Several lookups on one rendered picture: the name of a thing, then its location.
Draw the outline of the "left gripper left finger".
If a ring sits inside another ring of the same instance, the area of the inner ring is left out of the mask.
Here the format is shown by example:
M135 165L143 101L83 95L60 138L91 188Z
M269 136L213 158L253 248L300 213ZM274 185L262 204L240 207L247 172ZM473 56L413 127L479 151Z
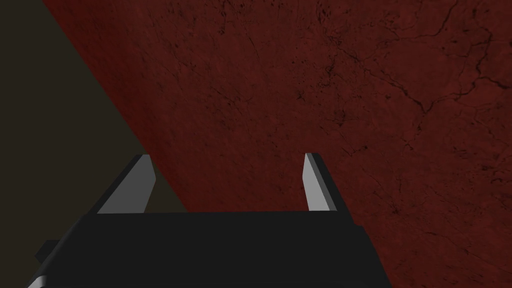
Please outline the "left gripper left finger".
M137 154L91 208L92 214L144 213L156 182L149 154Z

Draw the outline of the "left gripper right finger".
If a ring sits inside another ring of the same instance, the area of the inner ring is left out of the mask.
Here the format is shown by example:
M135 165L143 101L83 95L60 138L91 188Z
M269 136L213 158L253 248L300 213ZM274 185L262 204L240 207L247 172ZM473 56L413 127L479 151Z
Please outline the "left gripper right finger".
M309 211L337 210L313 153L305 153L302 183Z

